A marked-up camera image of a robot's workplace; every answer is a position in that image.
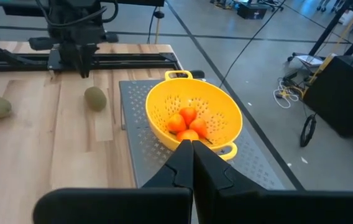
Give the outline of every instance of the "white cable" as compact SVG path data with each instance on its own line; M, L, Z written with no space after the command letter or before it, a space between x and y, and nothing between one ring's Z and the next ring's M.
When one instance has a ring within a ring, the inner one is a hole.
M283 85L283 81L280 81L278 83L278 87L276 90L273 91L273 98L275 99L276 103L281 107L281 108L284 108L284 109L288 109L291 107L291 103L290 103L290 100L293 101L293 102L297 102L298 100L300 100L300 97L297 95L297 94L294 94L293 91L291 91L290 89L288 89L285 85ZM284 99L287 103L288 103L288 106L283 106L279 100L280 99Z

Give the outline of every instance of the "wooden table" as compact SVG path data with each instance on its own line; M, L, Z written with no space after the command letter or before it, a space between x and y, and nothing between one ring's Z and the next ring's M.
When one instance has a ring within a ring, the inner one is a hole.
M36 53L26 42L0 42L15 53ZM169 45L101 44L99 53L172 52ZM120 80L163 78L165 69L0 73L0 96L13 114L0 119L0 224L32 223L45 193L62 187L135 187L126 132L121 129ZM87 109L84 91L98 86L108 107Z

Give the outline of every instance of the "orange tomato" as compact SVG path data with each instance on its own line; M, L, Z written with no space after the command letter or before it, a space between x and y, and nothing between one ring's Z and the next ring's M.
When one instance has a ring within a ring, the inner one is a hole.
M196 131L200 137L207 137L207 124L203 118L196 118L192 121L189 125L189 129Z
M195 108L193 107L186 107L186 108L182 108L179 111L179 114L183 116L183 119L185 119L185 123L187 126L189 126L189 124L196 119L197 116L197 111Z
M189 129L189 130L181 131L180 133L178 133L176 135L176 139L178 141L182 141L184 139L188 139L190 141L198 140L199 139L199 135L196 133L196 131Z
M167 122L167 128L172 133L186 130L185 120L180 114L174 114Z

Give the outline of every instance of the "yellow object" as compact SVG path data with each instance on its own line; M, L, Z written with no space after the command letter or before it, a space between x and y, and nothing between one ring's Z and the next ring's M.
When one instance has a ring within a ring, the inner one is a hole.
M335 50L337 50L338 45L341 43L341 41L343 40L343 38L345 38L346 34L348 33L348 30L351 28L351 26L353 25L353 19L350 21L349 25L346 27L346 29L344 30L344 32L342 33L341 37L338 39L337 43L334 45L334 48L331 50L331 53L335 52ZM331 60L332 54L330 54L325 60L330 61ZM309 83L312 83L313 80L316 78L316 76L318 75L318 73L321 71L321 68L319 67L317 69L317 71L313 74L311 80L309 80Z
M170 74L184 73L188 78L171 78ZM212 151L218 152L231 147L227 154L220 155L225 161L237 154L233 141L238 137L243 118L239 107L232 98L220 88L201 80L193 79L189 71L168 71L165 81L154 86L146 98L146 114L150 128L156 137L171 150L180 144L175 135L168 132L167 120L181 108L196 108L199 118L207 124L207 138L201 142Z

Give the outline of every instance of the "concrete floor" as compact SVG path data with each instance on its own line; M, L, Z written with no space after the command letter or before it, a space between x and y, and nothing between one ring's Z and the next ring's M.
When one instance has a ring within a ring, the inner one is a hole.
M286 0L285 4L285 10L277 12L242 53L226 81L245 106L245 128L286 188L302 185L307 190L353 190L353 138L339 137L318 118L313 139L301 148L298 137L306 118L302 103L294 102L291 108L283 109L274 102L272 91L278 85L277 78L301 67L295 61L286 65L287 57L292 52L309 52L334 16L317 12L317 0ZM118 17L105 29L118 32L122 43L146 43L153 7L119 8ZM162 11L165 18L161 21L159 42L173 47L185 69L203 70L216 85L221 84L217 73L225 75L272 14L268 11L259 21L244 20L235 11L214 7L209 0L169 0ZM9 17L0 8L1 40L46 36L45 28L42 18ZM329 41L337 41L344 28L338 25ZM336 53L343 53L349 45L341 44ZM333 43L326 44L320 55L327 55L333 47Z

